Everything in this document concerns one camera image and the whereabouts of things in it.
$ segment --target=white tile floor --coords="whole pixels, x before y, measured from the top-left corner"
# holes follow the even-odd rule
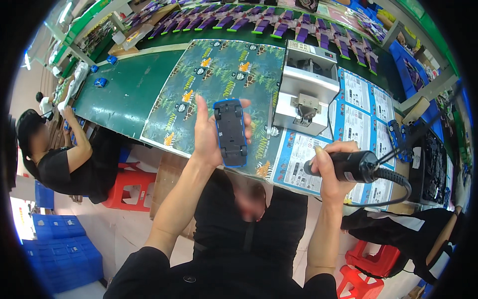
[[[155,172],[161,159],[161,151],[135,146],[130,154],[129,161],[138,161],[141,157],[140,168],[145,171]],[[314,231],[315,222],[320,211],[321,203],[310,197],[305,232],[297,248],[293,263],[293,278],[299,284],[304,284],[305,267],[307,265],[307,247]],[[73,214],[78,217],[85,228],[88,237],[103,255],[103,270],[105,277],[112,277],[123,265],[129,254],[139,250],[146,241],[151,229],[152,221],[148,212],[107,209],[102,204],[94,205],[85,199],[81,205],[74,203],[63,194],[55,193],[55,212],[57,214]],[[337,285],[342,280],[339,269],[345,265],[345,253],[355,247],[357,239],[349,234],[341,234],[339,256],[335,278]],[[378,252],[379,245],[370,244],[369,253]],[[179,237],[173,254],[171,266],[188,262],[193,257],[193,241]],[[413,271],[411,261],[405,267]],[[384,280],[385,287],[378,299],[401,298],[417,285],[420,278],[414,274],[401,272],[395,277]]]

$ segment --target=toy car wheel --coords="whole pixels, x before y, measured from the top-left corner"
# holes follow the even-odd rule
[[[234,109],[236,110],[236,117],[242,117],[242,107],[237,105]]]
[[[219,108],[214,109],[214,118],[217,121],[221,119],[221,113],[219,113]]]
[[[243,157],[247,156],[247,145],[241,145],[240,155],[243,156]]]
[[[228,154],[226,152],[226,148],[225,147],[221,147],[221,156],[226,159],[228,157]]]

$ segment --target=metal machine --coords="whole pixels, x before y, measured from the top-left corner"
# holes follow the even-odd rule
[[[273,124],[319,135],[327,127],[328,106],[339,90],[335,53],[287,41]]]

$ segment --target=workbench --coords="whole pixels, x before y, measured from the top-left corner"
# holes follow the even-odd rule
[[[272,27],[267,29],[271,32],[262,35],[251,34],[253,28],[254,24],[248,23],[235,33],[208,29],[200,32],[169,33],[144,40],[136,45],[141,50],[138,56],[122,59],[115,65],[101,65],[97,73],[88,75],[83,90],[74,103],[76,113],[87,120],[139,140],[156,97],[191,39],[220,38],[284,47],[286,39],[294,38],[292,30],[288,30],[282,40],[277,40],[269,37]],[[317,43],[312,36],[308,36],[305,42],[312,45]],[[148,49],[153,53],[142,55]],[[339,53],[333,43],[329,44],[329,50]],[[393,94],[395,99],[404,98],[405,94],[392,56],[378,46],[374,46],[374,50],[379,56],[378,76],[359,66],[355,60],[338,58],[338,66],[383,88],[384,91]],[[104,88],[93,86],[93,81],[99,77],[108,80]],[[261,171],[272,177],[272,172],[276,169],[268,169],[269,166],[266,164],[262,166],[267,169]]]

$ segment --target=red plastic stool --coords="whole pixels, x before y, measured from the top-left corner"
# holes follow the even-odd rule
[[[337,288],[338,299],[376,299],[383,289],[383,280],[365,276],[357,269],[352,269],[348,265],[342,266],[340,272],[344,275],[344,279]],[[348,290],[350,294],[340,296],[344,291],[347,283],[351,283],[353,288]]]
[[[347,265],[359,267],[372,275],[387,277],[390,270],[395,265],[400,251],[391,245],[382,245],[376,255],[362,255],[367,242],[359,241],[354,250],[349,250],[345,254]]]
[[[102,202],[105,207],[120,210],[149,212],[150,208],[144,206],[144,199],[148,192],[148,185],[156,181],[156,173],[143,171],[137,167],[138,164],[139,162],[118,164],[119,168],[131,167],[134,171],[124,169],[123,171],[118,172],[115,185],[109,191],[108,200]],[[141,186],[138,195],[138,202],[135,205],[123,201],[124,198],[130,198],[129,192],[123,190],[125,186],[129,185]]]

